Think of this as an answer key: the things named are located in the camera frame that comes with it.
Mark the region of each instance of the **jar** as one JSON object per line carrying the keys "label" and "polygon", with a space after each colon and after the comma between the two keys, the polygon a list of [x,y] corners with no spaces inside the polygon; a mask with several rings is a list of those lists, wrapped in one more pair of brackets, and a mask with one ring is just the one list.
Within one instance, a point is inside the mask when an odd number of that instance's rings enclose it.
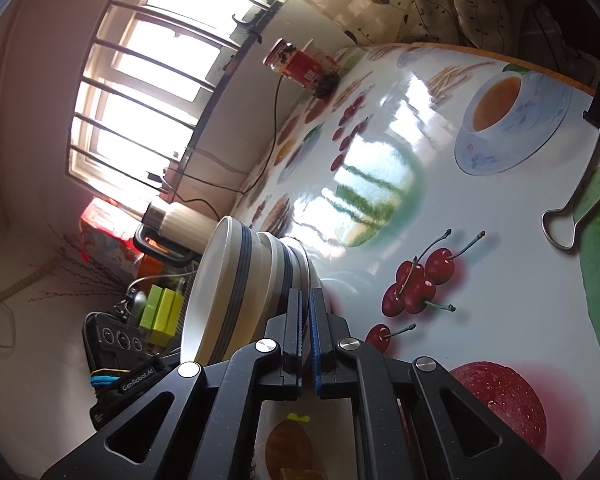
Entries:
{"label": "jar", "polygon": [[274,72],[300,83],[318,98],[333,89],[334,74],[327,73],[319,60],[298,50],[284,38],[278,40],[263,64]]}

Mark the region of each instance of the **white bowl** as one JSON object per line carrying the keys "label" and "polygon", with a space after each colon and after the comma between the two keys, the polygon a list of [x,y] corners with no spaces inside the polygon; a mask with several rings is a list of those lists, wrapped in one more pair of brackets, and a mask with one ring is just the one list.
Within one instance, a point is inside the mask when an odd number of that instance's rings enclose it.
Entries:
{"label": "white bowl", "polygon": [[230,216],[218,223],[200,261],[182,331],[180,361],[205,366],[248,344],[264,304],[258,294],[270,251],[256,233]]}
{"label": "white bowl", "polygon": [[267,321],[280,309],[286,310],[293,270],[289,256],[287,255],[285,258],[286,249],[280,240],[267,232],[259,232],[257,235],[261,243],[269,250],[271,257],[269,279],[266,282],[264,279],[261,281],[264,291],[262,301],[265,306],[256,333],[256,336],[260,338],[264,334]]}
{"label": "white bowl", "polygon": [[282,246],[285,249],[285,253],[288,254],[289,261],[291,262],[291,288],[297,288],[298,290],[302,290],[302,279],[300,277],[300,261],[291,249],[289,249],[285,244],[282,244]]}
{"label": "white bowl", "polygon": [[[307,257],[306,252],[304,252],[302,244],[295,238],[285,237],[280,238],[280,241],[285,244],[296,257],[299,272],[296,272],[296,268],[294,268],[294,288],[302,290],[302,297],[306,299],[306,295],[309,292],[309,258]],[[300,275],[299,283],[298,280],[296,280],[297,274]]]}

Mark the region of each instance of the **window frame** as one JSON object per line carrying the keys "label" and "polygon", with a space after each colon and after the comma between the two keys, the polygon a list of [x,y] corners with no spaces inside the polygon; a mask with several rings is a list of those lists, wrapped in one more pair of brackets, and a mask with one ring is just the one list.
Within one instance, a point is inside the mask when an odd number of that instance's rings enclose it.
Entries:
{"label": "window frame", "polygon": [[[171,187],[177,188],[182,178],[182,173],[189,163],[190,156],[195,150],[198,139],[222,96],[222,92],[229,84],[238,65],[240,65],[250,48],[258,40],[261,31],[264,30],[280,7],[286,2],[286,0],[267,0],[267,3],[259,2],[257,5],[254,5],[254,0],[249,0],[252,2],[252,6],[245,16],[245,20],[252,20],[254,16],[261,13],[254,26],[251,27],[253,30],[251,33],[241,27],[237,27],[234,30],[228,39],[232,43],[235,43],[237,50],[229,49],[228,47],[221,48],[211,69],[206,74],[206,81],[209,83],[211,83],[209,79],[213,79],[212,75],[217,77],[214,90],[209,92],[204,87],[201,87],[196,97],[190,102],[162,88],[115,69],[116,56],[121,56],[122,54],[119,50],[113,50],[108,48],[106,44],[102,44],[103,42],[108,42],[117,44],[120,48],[126,48],[137,23],[147,21],[149,23],[160,22],[157,25],[170,28],[171,30],[177,28],[181,34],[187,34],[197,40],[205,41],[205,43],[211,42],[214,46],[218,46],[218,42],[214,41],[214,39],[209,39],[204,34],[197,34],[195,31],[182,27],[177,21],[180,18],[179,15],[176,17],[173,12],[159,11],[162,14],[174,17],[173,21],[169,20],[167,22],[160,18],[152,18],[151,16],[147,19],[145,14],[134,10],[134,6],[142,6],[146,1],[107,0],[103,7],[103,11],[91,35],[89,48],[85,55],[77,89],[74,94],[76,107],[70,125],[67,143],[67,164],[65,166],[66,174],[72,180],[78,181],[81,186],[86,187],[97,196],[114,200],[119,206],[136,218],[141,217],[152,196],[160,196],[164,200],[171,202],[174,199],[173,191],[160,182],[156,182],[153,185],[136,176],[125,173],[125,171],[114,168],[103,157],[98,156],[95,147],[100,129],[92,122],[85,121],[84,117],[91,118],[92,121],[102,121],[109,96],[112,94],[124,94],[124,91],[117,91],[115,88],[111,88],[113,84],[121,84],[128,88],[144,92],[144,94],[152,98],[179,108],[192,117],[198,117],[195,124],[189,124],[170,114],[161,112],[150,105],[138,102],[134,98],[130,99],[132,102],[136,102],[136,104],[161,113],[191,128],[190,140],[181,154],[180,160],[160,154],[167,160],[171,159],[168,171],[166,172],[166,179],[169,181]],[[182,17],[182,21],[186,23],[186,18]],[[129,96],[123,95],[122,97],[129,99]],[[128,139],[128,137],[122,134],[116,132],[113,132],[113,134]]]}

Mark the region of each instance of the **metal clip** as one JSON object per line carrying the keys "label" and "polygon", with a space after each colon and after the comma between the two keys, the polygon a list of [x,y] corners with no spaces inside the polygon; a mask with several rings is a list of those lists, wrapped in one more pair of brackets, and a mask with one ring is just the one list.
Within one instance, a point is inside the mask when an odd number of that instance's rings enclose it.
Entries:
{"label": "metal clip", "polygon": [[600,148],[600,132],[598,133],[598,140],[596,141],[596,145],[593,147],[593,151],[591,152],[591,158],[589,159],[589,163],[587,164],[587,167],[585,168],[584,173],[582,173],[582,177],[581,177],[578,185],[576,186],[576,189],[573,190],[573,193],[571,194],[570,198],[567,200],[567,203],[561,209],[549,209],[549,211],[545,211],[544,213],[542,213],[542,218],[540,220],[540,223],[542,225],[542,232],[544,233],[544,236],[546,237],[546,239],[549,241],[549,243],[552,246],[554,246],[556,249],[558,249],[559,251],[562,251],[564,253],[570,253],[577,247],[578,239],[580,238],[580,231],[581,231],[582,227],[586,224],[586,222],[589,221],[590,217],[593,215],[593,213],[596,211],[596,209],[600,206],[600,197],[593,203],[593,205],[589,209],[587,209],[587,211],[584,213],[584,215],[582,215],[578,219],[578,221],[573,225],[573,235],[571,237],[570,245],[566,246],[566,245],[559,244],[551,236],[551,234],[549,232],[549,228],[548,228],[548,223],[549,223],[549,220],[551,217],[560,216],[562,213],[565,212],[565,210],[567,208],[570,208],[571,206],[573,206],[574,200],[579,195],[580,191],[582,190],[582,187],[584,186],[584,183],[587,181],[587,178],[589,177],[590,168],[593,165],[593,161],[596,159],[596,153],[598,152],[599,148]]}

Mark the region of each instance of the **table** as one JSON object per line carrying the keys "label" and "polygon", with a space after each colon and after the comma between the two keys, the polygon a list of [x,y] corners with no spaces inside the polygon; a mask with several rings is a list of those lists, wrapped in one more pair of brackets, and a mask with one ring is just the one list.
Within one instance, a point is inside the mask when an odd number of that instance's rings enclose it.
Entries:
{"label": "table", "polygon": [[[545,458],[576,478],[600,448],[600,214],[575,254],[549,245],[540,217],[564,205],[589,160],[590,90],[461,47],[353,47],[339,57],[336,91],[298,105],[232,216],[300,240],[353,336],[415,322],[385,355],[513,368],[542,403]],[[596,193],[600,168],[576,216]],[[556,222],[555,237],[568,242],[572,227],[570,217]],[[429,253],[456,253],[486,232],[436,286],[435,303],[456,311],[385,316],[398,268],[447,229]]]}

